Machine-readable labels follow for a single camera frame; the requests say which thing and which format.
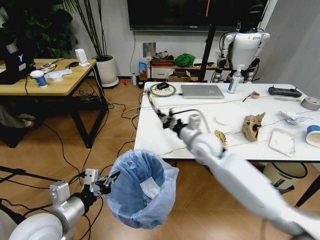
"tape roll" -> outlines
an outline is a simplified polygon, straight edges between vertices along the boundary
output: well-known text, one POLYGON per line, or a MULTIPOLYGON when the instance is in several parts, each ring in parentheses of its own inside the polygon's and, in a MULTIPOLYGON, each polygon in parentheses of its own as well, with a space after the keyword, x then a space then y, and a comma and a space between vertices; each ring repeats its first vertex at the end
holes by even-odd
POLYGON ((320 126, 311 125, 306 129, 305 141, 313 146, 320 147, 320 126))
POLYGON ((316 97, 308 96, 302 101, 301 106, 305 109, 318 111, 320 109, 320 100, 316 97))

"blue plastic bag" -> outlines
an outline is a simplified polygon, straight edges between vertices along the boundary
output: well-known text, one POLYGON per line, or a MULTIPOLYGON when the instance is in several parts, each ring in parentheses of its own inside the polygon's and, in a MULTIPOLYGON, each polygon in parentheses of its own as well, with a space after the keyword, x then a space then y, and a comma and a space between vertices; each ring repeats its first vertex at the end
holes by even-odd
POLYGON ((162 224, 175 203, 179 169, 150 151, 130 150, 118 157, 109 176, 118 171, 120 175, 106 197, 113 215, 136 229, 153 229, 162 224), (159 194, 153 199, 140 187, 140 183, 150 177, 160 187, 159 194))

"mouse pad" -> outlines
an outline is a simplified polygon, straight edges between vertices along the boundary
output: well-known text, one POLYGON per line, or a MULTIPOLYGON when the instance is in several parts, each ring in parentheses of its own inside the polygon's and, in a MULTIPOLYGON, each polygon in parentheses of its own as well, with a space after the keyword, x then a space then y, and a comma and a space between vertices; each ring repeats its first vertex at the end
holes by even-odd
POLYGON ((156 97, 170 97, 177 92, 176 88, 171 84, 169 84, 169 87, 159 90, 157 89, 158 84, 159 83, 150 87, 150 92, 156 97))

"silver laptop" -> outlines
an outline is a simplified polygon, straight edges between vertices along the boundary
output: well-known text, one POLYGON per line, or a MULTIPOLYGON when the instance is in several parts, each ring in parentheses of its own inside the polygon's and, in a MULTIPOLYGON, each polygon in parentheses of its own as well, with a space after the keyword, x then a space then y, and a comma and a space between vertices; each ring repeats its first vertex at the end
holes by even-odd
POLYGON ((224 99, 217 85, 181 85, 185 99, 224 99))

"black screen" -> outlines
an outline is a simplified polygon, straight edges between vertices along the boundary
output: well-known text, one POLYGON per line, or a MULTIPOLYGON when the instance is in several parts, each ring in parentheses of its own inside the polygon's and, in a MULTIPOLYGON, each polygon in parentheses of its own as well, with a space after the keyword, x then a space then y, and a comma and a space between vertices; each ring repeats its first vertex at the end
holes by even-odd
MULTIPOLYGON (((266 6, 267 0, 258 1, 266 6)), ((217 31, 233 31, 244 12, 256 2, 218 0, 215 10, 210 4, 209 17, 206 17, 208 0, 127 0, 127 5, 131 30, 206 31, 212 21, 210 14, 214 13, 217 31)))

